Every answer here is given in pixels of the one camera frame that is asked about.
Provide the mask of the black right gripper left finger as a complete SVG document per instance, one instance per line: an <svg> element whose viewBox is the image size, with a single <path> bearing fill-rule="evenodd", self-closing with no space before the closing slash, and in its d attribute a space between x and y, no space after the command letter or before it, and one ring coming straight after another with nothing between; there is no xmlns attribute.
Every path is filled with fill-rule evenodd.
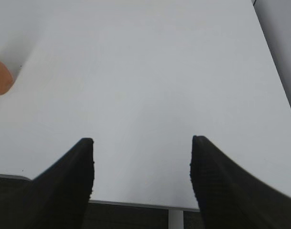
<svg viewBox="0 0 291 229"><path fill-rule="evenodd" d="M0 229L79 229L94 184L94 141L80 139L34 180L0 199Z"/></svg>

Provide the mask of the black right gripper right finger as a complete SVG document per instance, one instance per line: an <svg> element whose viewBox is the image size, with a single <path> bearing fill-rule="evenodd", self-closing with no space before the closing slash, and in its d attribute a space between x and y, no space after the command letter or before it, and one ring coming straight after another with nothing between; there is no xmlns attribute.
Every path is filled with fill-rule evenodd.
<svg viewBox="0 0 291 229"><path fill-rule="evenodd" d="M190 178L207 229L291 229L291 198L193 136Z"/></svg>

